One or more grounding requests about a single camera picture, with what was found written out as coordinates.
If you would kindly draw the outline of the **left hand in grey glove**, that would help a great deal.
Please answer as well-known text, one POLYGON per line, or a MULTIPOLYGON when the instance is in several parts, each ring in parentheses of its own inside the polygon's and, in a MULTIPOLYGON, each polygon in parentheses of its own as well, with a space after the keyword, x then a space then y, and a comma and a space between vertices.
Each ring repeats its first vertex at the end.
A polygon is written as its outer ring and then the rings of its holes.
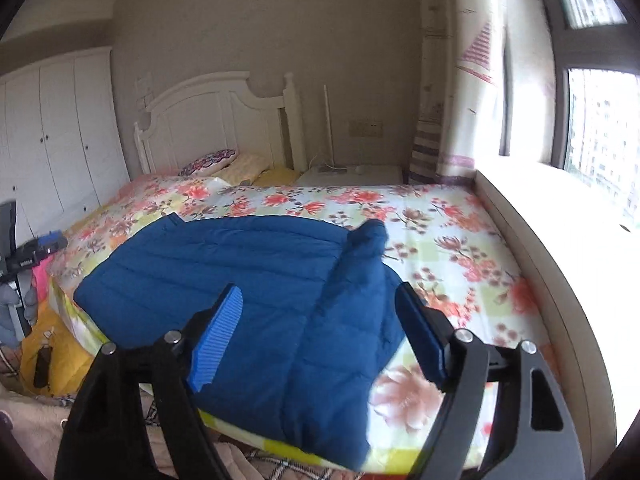
POLYGON ((32 332, 38 316, 37 289, 32 279, 1 285, 1 343, 16 349, 32 332))

